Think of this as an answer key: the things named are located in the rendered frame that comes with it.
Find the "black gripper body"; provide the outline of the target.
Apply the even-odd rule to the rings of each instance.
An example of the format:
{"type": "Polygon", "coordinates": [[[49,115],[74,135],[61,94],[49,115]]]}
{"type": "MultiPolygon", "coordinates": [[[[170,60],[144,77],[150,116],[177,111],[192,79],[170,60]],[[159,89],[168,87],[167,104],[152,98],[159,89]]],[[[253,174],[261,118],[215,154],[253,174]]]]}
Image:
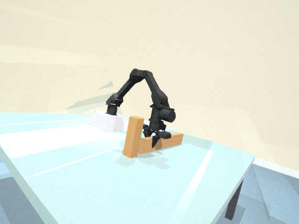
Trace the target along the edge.
{"type": "Polygon", "coordinates": [[[160,131],[160,125],[162,123],[161,119],[156,119],[151,117],[148,119],[150,121],[149,126],[146,124],[143,124],[143,129],[145,133],[153,132],[155,133],[155,136],[163,138],[163,139],[169,139],[171,138],[171,133],[166,131],[160,131]]]}

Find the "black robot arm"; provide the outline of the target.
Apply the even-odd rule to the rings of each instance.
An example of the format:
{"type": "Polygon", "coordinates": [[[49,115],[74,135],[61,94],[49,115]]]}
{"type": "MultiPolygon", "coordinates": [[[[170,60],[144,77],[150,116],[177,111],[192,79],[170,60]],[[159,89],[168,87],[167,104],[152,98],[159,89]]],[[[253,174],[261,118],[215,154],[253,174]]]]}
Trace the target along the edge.
{"type": "Polygon", "coordinates": [[[130,78],[122,88],[107,99],[106,105],[108,105],[108,107],[105,114],[117,115],[117,106],[120,107],[123,102],[123,97],[136,83],[141,82],[143,79],[146,80],[152,93],[151,97],[153,104],[149,106],[152,108],[151,117],[170,123],[174,122],[176,118],[176,113],[174,112],[175,109],[170,108],[168,97],[159,88],[153,73],[148,70],[139,70],[136,68],[131,71],[130,78]]]}

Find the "light wooden board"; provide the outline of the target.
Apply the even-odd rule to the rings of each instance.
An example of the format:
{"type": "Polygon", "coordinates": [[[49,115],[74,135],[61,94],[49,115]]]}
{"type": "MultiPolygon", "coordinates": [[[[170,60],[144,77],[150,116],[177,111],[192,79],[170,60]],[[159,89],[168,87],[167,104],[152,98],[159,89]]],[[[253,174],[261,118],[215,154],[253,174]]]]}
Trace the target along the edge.
{"type": "Polygon", "coordinates": [[[156,150],[161,150],[164,148],[182,144],[183,136],[184,136],[184,133],[173,133],[173,134],[171,134],[171,138],[169,138],[169,139],[160,138],[157,141],[154,148],[152,148],[153,137],[141,138],[138,153],[143,154],[143,153],[147,153],[147,152],[153,152],[156,150]]]}

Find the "wooden post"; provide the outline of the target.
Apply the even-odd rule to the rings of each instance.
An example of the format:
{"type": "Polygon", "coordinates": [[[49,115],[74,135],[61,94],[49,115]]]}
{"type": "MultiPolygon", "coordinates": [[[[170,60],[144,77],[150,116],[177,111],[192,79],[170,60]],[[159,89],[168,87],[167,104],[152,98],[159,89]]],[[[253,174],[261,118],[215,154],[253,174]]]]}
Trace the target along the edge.
{"type": "Polygon", "coordinates": [[[126,131],[123,155],[128,158],[137,157],[143,130],[144,118],[130,116],[126,131]]]}

